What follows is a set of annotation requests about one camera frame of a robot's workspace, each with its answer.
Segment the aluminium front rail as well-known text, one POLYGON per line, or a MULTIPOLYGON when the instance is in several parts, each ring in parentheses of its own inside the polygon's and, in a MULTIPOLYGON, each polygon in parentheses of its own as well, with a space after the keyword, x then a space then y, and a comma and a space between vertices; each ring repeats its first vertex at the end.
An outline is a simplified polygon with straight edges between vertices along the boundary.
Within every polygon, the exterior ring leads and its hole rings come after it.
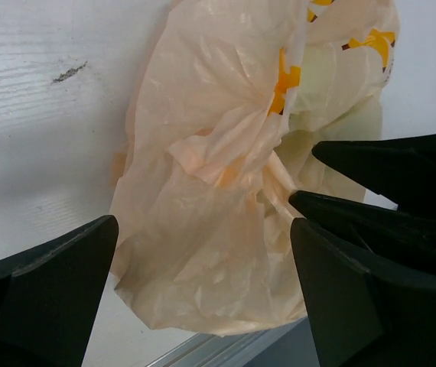
POLYGON ((236 336, 197 334, 150 366, 319 366, 304 317, 278 328, 236 336))

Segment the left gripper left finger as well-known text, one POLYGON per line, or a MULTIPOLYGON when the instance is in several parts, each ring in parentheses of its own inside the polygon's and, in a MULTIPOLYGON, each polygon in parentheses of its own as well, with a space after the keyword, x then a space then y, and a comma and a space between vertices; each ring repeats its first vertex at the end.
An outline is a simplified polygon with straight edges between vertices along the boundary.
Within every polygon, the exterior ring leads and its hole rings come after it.
POLYGON ((0 260, 0 366, 80 366, 119 234, 114 216, 0 260))

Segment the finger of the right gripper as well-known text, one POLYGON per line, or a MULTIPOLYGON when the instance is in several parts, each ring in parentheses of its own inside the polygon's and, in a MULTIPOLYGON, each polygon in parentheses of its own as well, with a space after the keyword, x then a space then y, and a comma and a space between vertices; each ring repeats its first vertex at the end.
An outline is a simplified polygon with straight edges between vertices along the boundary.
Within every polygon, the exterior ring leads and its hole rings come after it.
POLYGON ((300 190, 289 203, 333 235, 409 268, 436 275, 436 220, 300 190))
POLYGON ((322 141, 313 156, 404 213, 436 219, 436 134, 385 141, 322 141))

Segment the translucent orange plastic bag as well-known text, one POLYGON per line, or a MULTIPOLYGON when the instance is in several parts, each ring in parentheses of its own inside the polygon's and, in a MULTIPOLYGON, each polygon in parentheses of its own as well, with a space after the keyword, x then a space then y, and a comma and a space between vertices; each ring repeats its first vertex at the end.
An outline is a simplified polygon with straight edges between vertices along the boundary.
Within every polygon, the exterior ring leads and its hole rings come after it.
POLYGON ((363 200, 311 150, 379 138, 398 33, 392 1, 173 4, 127 111, 111 205, 115 290, 146 326, 228 336, 306 314, 288 200, 363 200))

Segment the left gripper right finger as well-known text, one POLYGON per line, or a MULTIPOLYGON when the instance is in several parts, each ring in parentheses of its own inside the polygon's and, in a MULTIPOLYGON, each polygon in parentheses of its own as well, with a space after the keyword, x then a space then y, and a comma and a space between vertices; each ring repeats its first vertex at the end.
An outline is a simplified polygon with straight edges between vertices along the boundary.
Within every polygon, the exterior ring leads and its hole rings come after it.
POLYGON ((291 245, 322 366, 436 366, 436 276, 307 219, 291 245))

